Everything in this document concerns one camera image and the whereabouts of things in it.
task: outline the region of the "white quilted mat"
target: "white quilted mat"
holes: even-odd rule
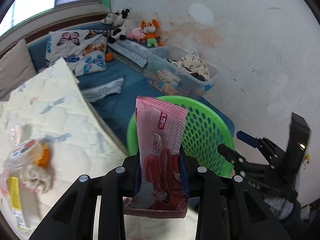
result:
[[[8,102],[0,104],[0,171],[13,150],[11,128],[17,124],[26,128],[25,139],[46,137],[51,142],[54,182],[52,190],[38,194],[41,219],[80,175],[103,176],[121,166],[126,157],[99,125],[63,59],[25,82],[11,93]],[[16,228],[3,197],[0,210],[15,233],[28,239]],[[175,220],[125,216],[127,239],[195,239],[196,221],[192,211],[185,219]]]

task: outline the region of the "orange stuffed animal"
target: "orange stuffed animal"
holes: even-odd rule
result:
[[[159,42],[160,36],[155,35],[155,32],[158,29],[158,27],[159,24],[155,19],[152,20],[152,23],[146,23],[145,21],[141,22],[141,29],[146,35],[142,39],[147,41],[148,48],[150,48],[151,46],[162,46],[162,44]]]

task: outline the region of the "yellow label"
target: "yellow label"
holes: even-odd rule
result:
[[[11,206],[15,210],[22,211],[20,194],[19,194],[19,178],[9,177],[7,179]]]

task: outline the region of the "green pants of plush toy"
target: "green pants of plush toy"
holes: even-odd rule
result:
[[[156,38],[147,39],[147,46],[150,48],[151,46],[158,47]]]

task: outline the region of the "metal bolt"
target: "metal bolt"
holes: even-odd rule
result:
[[[239,176],[239,175],[234,176],[233,179],[234,179],[236,182],[241,182],[241,181],[243,180],[242,177]]]
[[[125,171],[125,168],[122,166],[116,168],[116,173],[123,173],[124,171]]]
[[[200,167],[198,167],[198,171],[199,171],[200,173],[206,173],[206,172],[207,172],[207,168],[206,168],[206,167],[203,167],[203,166],[200,166]]]
[[[85,181],[87,181],[88,180],[88,176],[87,175],[82,175],[82,176],[80,176],[80,178],[79,178],[79,181],[81,181],[81,182],[85,182]]]

